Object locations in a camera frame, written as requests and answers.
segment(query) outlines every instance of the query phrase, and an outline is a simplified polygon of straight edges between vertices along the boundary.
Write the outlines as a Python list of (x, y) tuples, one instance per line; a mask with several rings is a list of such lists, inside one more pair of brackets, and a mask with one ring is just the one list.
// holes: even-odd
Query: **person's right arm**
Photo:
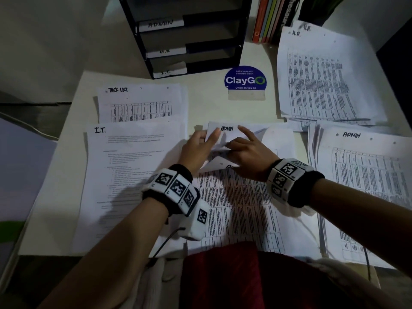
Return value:
[[(244, 127), (239, 130), (249, 140), (237, 138), (227, 147), (228, 157), (240, 165), (234, 170), (241, 176), (265, 182), (271, 165), (279, 159)], [(389, 264), (412, 277), (410, 241), (412, 211), (337, 184), (318, 180), (312, 188), (308, 204), (323, 217), (367, 247)]]

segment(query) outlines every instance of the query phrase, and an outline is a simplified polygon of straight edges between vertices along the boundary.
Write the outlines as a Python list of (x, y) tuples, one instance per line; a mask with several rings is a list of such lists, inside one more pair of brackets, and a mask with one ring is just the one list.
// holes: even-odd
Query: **red book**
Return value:
[(257, 12), (255, 30), (253, 31), (252, 42), (259, 43), (260, 32), (262, 31), (263, 20), (265, 19), (265, 13), (267, 8), (267, 3), (269, 0), (260, 0), (259, 10)]

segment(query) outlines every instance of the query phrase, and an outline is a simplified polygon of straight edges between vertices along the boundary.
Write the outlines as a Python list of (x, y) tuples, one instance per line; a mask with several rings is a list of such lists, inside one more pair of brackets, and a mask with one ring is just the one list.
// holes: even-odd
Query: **white table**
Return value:
[[(88, 69), (119, 73), (122, 69), (133, 76), (147, 76), (140, 53), (128, 26), (121, 24), (119, 34), (112, 29), (104, 31), (91, 53)], [(85, 129), (98, 122), (96, 88), (108, 83), (181, 83), (189, 92), (188, 133), (196, 125), (208, 121), (281, 122), (276, 113), (277, 47), (245, 43), (241, 65), (261, 70), (267, 79), (266, 101), (229, 101), (224, 77), (228, 70), (205, 72), (172, 78), (142, 79), (86, 70), (75, 93), (70, 112), (60, 136), (56, 152), (33, 208), (19, 254), (23, 255), (70, 255), (71, 241), (80, 210), (83, 183), (86, 172)], [(382, 70), (381, 90), (386, 100), (389, 122), (404, 135), (410, 129)], [(307, 161), (306, 136), (295, 133), (297, 157)]]

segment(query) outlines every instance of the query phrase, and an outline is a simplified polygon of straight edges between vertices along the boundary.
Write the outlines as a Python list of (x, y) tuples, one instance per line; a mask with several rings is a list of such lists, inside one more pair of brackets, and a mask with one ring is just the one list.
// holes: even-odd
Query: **black cable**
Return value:
[(178, 228), (178, 229), (174, 230), (174, 231), (168, 236), (168, 238), (163, 242), (162, 246), (159, 247), (159, 249), (158, 249), (157, 252), (153, 255), (152, 258), (156, 258), (156, 256), (157, 256), (157, 254), (159, 253), (159, 251), (163, 248), (163, 246), (166, 245), (167, 241), (170, 240), (173, 235), (175, 235), (178, 231), (183, 231), (183, 230), (185, 230), (185, 229), (186, 229), (186, 228), (183, 228), (183, 227), (182, 227), (182, 228)]
[(370, 281), (370, 264), (369, 264), (368, 252), (366, 251), (365, 246), (363, 246), (363, 251), (365, 252), (366, 264), (368, 265), (368, 280)]

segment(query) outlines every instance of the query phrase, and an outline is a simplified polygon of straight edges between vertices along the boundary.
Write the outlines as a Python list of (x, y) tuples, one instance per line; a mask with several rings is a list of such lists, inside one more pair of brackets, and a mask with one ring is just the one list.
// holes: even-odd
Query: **white label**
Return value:
[(147, 52), (147, 58), (169, 56), (169, 55), (179, 55), (179, 54), (186, 54), (186, 47), (170, 48), (168, 50)]
[(184, 25), (185, 23), (183, 21), (183, 17), (166, 17), (139, 22), (139, 31), (145, 32), (173, 27), (182, 27)]
[(163, 78), (163, 77), (169, 77), (172, 75), (187, 74), (187, 73), (188, 73), (188, 69), (186, 68), (186, 63), (179, 62), (173, 65), (170, 65), (167, 68), (167, 70), (163, 72), (154, 72), (153, 78), (158, 79), (158, 78)]

